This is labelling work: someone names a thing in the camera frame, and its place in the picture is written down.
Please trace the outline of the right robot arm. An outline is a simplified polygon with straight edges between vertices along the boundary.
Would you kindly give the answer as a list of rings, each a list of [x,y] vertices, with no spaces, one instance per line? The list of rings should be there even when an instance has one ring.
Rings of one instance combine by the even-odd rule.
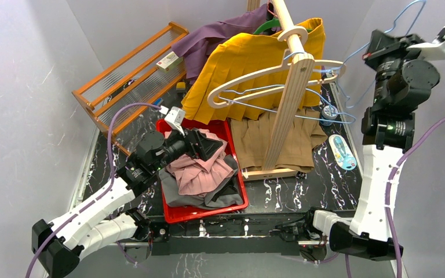
[[[374,30],[363,55],[375,71],[372,106],[362,119],[364,170],[360,198],[352,220],[329,210],[313,209],[304,235],[328,238],[331,250],[373,261],[401,259],[393,226],[401,158],[412,149],[415,110],[430,96],[440,74],[433,60],[445,48],[445,32],[426,42],[416,34],[390,36]]]

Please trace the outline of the grey pleated skirt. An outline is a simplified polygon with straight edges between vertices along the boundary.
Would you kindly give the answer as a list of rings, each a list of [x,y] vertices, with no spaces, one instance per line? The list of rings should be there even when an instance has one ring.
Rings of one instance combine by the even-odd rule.
[[[158,176],[166,204],[169,207],[194,206],[204,210],[215,210],[234,204],[243,204],[244,201],[240,195],[237,181],[238,163],[232,155],[226,155],[224,160],[233,168],[233,175],[224,179],[214,191],[205,194],[205,196],[180,195],[174,176],[167,172],[166,167],[160,169]]]

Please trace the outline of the pink ruffled garment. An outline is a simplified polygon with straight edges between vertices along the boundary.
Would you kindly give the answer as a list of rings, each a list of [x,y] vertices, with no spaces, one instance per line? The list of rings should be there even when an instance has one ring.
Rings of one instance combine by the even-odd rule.
[[[233,168],[224,160],[228,143],[208,129],[199,131],[209,139],[222,142],[223,145],[207,161],[193,159],[185,154],[166,166],[167,172],[176,179],[180,195],[205,196],[234,173]]]

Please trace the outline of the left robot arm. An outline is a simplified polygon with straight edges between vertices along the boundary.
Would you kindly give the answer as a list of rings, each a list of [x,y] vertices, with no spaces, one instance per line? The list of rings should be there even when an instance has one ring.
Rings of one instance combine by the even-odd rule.
[[[113,242],[145,240],[149,220],[135,210],[104,222],[118,207],[144,193],[158,172],[183,155],[208,161],[224,149],[224,142],[199,129],[173,130],[169,136],[147,132],[124,166],[111,171],[110,183],[60,217],[37,221],[32,227],[33,262],[40,262],[49,277],[66,277],[82,259]]]

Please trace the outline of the khaki tan garment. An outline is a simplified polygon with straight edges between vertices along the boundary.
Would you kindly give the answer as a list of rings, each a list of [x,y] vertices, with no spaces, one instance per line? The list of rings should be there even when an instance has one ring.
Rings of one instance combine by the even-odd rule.
[[[273,139],[276,117],[276,112],[265,111],[256,120],[231,120],[232,139],[241,169],[262,170]],[[299,109],[287,130],[278,128],[282,147],[275,162],[277,169],[308,173],[315,168],[313,150],[328,139],[316,120],[318,117],[318,111]]]

